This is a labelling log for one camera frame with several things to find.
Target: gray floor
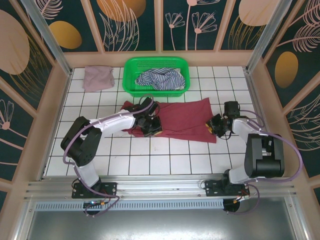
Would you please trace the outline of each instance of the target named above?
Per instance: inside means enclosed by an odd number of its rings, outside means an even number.
[[[243,204],[244,211],[248,205]],[[293,240],[282,198],[263,198],[247,215],[221,209],[110,211],[97,218],[82,212],[36,212],[28,240]]]

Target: green plastic basket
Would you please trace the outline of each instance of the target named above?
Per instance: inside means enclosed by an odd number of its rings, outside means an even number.
[[[152,86],[141,86],[135,84],[139,75],[149,69],[173,68],[180,69],[185,79],[185,88],[182,90],[159,91]],[[142,97],[145,94],[152,94],[154,97],[180,97],[190,87],[189,66],[186,60],[175,56],[149,56],[133,57],[124,65],[123,89],[133,97]]]

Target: metal plate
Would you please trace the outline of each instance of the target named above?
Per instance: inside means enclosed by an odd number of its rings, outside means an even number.
[[[116,195],[116,182],[102,182],[100,192],[105,191],[109,195]],[[75,183],[73,185],[72,196],[73,199],[104,199],[103,196],[97,195],[86,189],[82,183]]]

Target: striped shirt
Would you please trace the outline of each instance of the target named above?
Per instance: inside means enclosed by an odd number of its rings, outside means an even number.
[[[142,73],[136,84],[141,86],[153,86],[158,91],[182,90],[185,88],[186,80],[180,72],[173,68],[152,68]]]

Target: maroon fabric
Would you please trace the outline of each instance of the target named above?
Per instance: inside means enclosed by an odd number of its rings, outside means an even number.
[[[216,136],[206,127],[206,122],[212,117],[209,98],[193,102],[159,103],[162,133],[157,137],[216,143]],[[132,106],[126,101],[122,108]],[[124,130],[135,137],[143,137],[139,127]]]

